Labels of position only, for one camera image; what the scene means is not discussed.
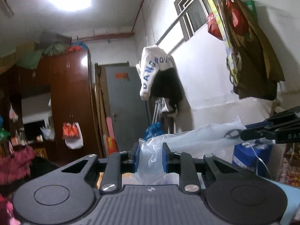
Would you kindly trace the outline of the olive brown hanging bag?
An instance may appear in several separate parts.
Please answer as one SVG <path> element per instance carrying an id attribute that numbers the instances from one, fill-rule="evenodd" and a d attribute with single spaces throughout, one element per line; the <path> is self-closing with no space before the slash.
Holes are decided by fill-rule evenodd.
<path id="1" fill-rule="evenodd" d="M 233 92 L 240 99 L 273 101 L 284 73 L 277 55 L 251 10 L 241 0 L 222 0 L 233 55 L 236 58 Z"/>

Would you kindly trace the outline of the clear plastic bag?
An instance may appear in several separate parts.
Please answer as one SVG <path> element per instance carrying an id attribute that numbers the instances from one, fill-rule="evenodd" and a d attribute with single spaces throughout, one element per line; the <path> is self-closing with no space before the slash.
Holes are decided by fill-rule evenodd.
<path id="1" fill-rule="evenodd" d="M 187 132 L 139 139 L 139 165 L 133 177 L 141 185 L 179 184 L 178 174 L 167 174 L 163 170 L 163 143 L 167 143 L 172 152 L 186 152 L 193 158 L 215 154 L 231 160 L 226 151 L 242 142 L 239 131 L 244 129 L 241 118 L 236 116 L 234 121 L 224 124 L 207 124 Z"/>

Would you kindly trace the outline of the window with grey frame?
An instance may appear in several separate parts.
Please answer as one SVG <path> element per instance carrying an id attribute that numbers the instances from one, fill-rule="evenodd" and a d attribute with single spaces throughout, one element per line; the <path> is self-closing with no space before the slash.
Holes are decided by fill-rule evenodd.
<path id="1" fill-rule="evenodd" d="M 175 0 L 177 14 L 180 14 L 192 0 Z M 204 25 L 212 12 L 208 0 L 198 0 L 190 6 L 186 14 L 179 20 L 184 40 L 188 41 Z"/>

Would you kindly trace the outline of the blue storage box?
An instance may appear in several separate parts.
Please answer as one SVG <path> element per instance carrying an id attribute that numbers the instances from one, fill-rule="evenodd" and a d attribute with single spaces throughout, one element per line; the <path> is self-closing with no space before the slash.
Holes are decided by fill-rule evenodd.
<path id="1" fill-rule="evenodd" d="M 232 163 L 258 176 L 271 178 L 267 167 L 273 141 L 265 138 L 235 145 Z"/>

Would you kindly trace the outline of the red ceiling pipe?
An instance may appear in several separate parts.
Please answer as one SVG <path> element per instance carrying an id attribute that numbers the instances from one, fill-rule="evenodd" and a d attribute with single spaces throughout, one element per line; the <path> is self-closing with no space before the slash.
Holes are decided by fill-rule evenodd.
<path id="1" fill-rule="evenodd" d="M 73 39 L 72 42 L 78 42 L 78 41 L 82 41 L 82 42 L 93 42 L 93 41 L 100 41 L 100 40 L 114 40 L 114 39 L 129 39 L 131 37 L 135 36 L 134 33 L 134 28 L 138 19 L 138 16 L 142 10 L 143 7 L 143 3 L 145 0 L 141 0 L 140 5 L 139 5 L 139 9 L 137 11 L 136 17 L 134 19 L 134 23 L 132 25 L 131 31 L 130 32 L 120 32 L 120 33 L 108 33 L 108 34 L 98 34 L 98 35 L 94 35 L 91 37 L 83 37 L 83 38 L 79 38 L 76 37 L 76 39 Z"/>

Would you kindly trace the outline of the grey metal door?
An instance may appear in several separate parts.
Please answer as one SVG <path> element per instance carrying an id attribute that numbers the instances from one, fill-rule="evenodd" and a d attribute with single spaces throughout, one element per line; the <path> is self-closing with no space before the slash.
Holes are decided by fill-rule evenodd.
<path id="1" fill-rule="evenodd" d="M 141 82 L 134 67 L 105 68 L 110 117 L 119 151 L 131 150 L 149 126 L 146 102 L 140 97 Z"/>

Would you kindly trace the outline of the maroon clothes pile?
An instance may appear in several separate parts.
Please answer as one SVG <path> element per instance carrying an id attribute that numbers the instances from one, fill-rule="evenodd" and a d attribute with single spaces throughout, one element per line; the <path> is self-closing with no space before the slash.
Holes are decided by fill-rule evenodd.
<path id="1" fill-rule="evenodd" d="M 31 146 L 14 152 L 1 160 L 1 185 L 12 184 L 31 173 L 30 165 L 36 154 Z"/>

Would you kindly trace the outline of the red hanging plastic bag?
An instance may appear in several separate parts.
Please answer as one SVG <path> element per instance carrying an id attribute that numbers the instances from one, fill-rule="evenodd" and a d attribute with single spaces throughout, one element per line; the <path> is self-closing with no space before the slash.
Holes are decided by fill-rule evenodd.
<path id="1" fill-rule="evenodd" d="M 219 26 L 217 24 L 217 21 L 215 19 L 215 16 L 213 14 L 213 12 L 209 13 L 208 17 L 207 17 L 207 28 L 208 28 L 208 32 L 216 37 L 217 39 L 223 41 Z"/>

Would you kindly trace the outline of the red-brown wooden wardrobe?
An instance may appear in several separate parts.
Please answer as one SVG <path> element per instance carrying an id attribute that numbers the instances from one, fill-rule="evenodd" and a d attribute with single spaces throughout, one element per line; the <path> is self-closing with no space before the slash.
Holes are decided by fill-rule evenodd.
<path id="1" fill-rule="evenodd" d="M 1 74 L 1 116 L 4 129 L 15 137 L 23 126 L 21 100 L 49 93 L 56 148 L 54 156 L 69 163 L 89 154 L 102 156 L 96 128 L 89 51 L 80 50 L 40 59 L 35 70 L 13 66 Z M 63 137 L 64 123 L 78 123 L 83 147 L 72 150 Z"/>

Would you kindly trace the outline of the blue plastic bag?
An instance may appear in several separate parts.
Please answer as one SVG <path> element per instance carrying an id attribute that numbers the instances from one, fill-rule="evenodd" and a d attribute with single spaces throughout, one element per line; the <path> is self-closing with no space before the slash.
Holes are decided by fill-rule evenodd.
<path id="1" fill-rule="evenodd" d="M 160 135 L 163 135 L 163 134 L 164 134 L 164 131 L 162 129 L 161 122 L 156 122 L 156 123 L 151 124 L 146 129 L 143 139 L 148 140 L 148 139 L 151 139 L 153 137 L 160 136 Z"/>

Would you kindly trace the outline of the metal clothes rod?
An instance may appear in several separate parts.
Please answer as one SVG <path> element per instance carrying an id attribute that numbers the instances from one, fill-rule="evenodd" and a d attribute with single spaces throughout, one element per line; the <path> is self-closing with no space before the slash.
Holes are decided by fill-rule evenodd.
<path id="1" fill-rule="evenodd" d="M 171 30 L 177 25 L 180 24 L 179 20 L 186 14 L 186 12 L 189 10 L 190 6 L 193 5 L 198 0 L 192 0 L 190 4 L 180 13 L 177 14 L 177 18 L 175 19 L 174 22 L 168 27 L 168 29 L 165 31 L 165 33 L 161 36 L 160 39 L 158 39 L 158 42 L 156 43 L 157 45 L 160 45 L 162 41 L 167 37 L 167 35 L 171 32 Z"/>

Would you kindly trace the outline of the white jacket blue letters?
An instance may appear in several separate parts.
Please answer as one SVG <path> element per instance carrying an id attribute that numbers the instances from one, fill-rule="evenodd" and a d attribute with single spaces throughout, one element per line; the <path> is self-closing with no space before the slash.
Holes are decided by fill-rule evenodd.
<path id="1" fill-rule="evenodd" d="M 157 45 L 144 47 L 141 54 L 139 77 L 141 81 L 140 97 L 143 101 L 149 100 L 151 87 L 158 72 L 174 68 L 174 60 Z"/>

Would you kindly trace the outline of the orange white hanging bag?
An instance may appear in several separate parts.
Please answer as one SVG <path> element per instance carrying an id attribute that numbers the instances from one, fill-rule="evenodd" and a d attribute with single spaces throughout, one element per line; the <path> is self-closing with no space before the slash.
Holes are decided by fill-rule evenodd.
<path id="1" fill-rule="evenodd" d="M 83 137 L 79 123 L 63 123 L 63 139 L 69 149 L 75 150 L 83 147 Z"/>

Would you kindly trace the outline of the black hanging garment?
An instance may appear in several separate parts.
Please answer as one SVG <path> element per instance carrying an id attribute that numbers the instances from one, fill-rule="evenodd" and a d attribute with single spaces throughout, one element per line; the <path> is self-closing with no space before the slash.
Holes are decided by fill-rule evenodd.
<path id="1" fill-rule="evenodd" d="M 176 106 L 183 99 L 182 86 L 174 68 L 158 71 L 151 86 L 151 97 L 169 99 Z"/>

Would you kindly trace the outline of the green bag on wardrobe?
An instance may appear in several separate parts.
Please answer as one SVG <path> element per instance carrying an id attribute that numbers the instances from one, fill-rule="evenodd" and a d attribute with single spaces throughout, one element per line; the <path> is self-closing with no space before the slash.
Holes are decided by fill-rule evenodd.
<path id="1" fill-rule="evenodd" d="M 36 42 L 30 42 L 16 47 L 15 62 L 16 65 L 25 69 L 36 69 L 39 61 L 45 56 L 54 56 L 65 53 L 67 50 L 66 44 L 51 44 L 45 48 L 39 48 Z"/>

